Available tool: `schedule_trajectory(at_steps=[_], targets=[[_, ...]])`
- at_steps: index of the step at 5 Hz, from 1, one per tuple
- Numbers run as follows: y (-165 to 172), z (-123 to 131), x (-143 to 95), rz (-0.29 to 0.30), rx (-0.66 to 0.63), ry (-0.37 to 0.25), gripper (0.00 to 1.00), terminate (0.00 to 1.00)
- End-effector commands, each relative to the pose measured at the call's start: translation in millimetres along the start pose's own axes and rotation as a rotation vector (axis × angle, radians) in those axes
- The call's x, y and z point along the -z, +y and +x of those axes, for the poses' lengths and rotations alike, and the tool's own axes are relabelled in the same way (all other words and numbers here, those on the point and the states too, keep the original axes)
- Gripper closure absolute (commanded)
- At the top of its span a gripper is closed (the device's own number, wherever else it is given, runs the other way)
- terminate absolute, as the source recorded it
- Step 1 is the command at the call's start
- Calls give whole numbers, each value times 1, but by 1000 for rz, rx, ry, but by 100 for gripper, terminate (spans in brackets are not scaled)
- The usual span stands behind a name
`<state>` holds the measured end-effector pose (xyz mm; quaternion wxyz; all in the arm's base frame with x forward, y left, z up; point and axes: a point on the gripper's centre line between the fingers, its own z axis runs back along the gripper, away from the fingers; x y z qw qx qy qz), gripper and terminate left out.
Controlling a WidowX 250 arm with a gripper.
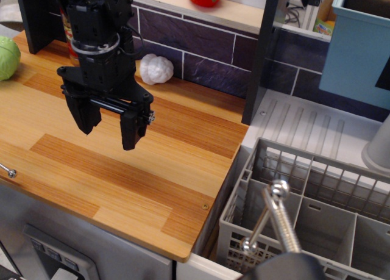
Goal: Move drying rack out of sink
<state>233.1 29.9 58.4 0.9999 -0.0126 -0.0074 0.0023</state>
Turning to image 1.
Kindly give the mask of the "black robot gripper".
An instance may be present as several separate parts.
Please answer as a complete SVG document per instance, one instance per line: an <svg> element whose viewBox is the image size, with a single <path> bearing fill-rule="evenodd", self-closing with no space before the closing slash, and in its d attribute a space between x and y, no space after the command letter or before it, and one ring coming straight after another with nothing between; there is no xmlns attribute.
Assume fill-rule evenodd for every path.
<svg viewBox="0 0 390 280"><path fill-rule="evenodd" d="M79 66L61 66L62 93L78 128L86 135L101 122L100 109L120 116L122 146L135 148L155 120L153 96L134 78L135 62L122 55L81 56Z"/></svg>

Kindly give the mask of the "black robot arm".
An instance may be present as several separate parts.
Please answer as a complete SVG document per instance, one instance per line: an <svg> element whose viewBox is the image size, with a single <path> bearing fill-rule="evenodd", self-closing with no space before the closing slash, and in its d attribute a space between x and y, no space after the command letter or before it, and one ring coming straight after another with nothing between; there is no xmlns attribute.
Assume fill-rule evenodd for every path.
<svg viewBox="0 0 390 280"><path fill-rule="evenodd" d="M154 97L135 80L132 0L57 0L71 24L79 66L57 70L78 126L89 134L101 109L120 116L122 146L132 150L154 120Z"/></svg>

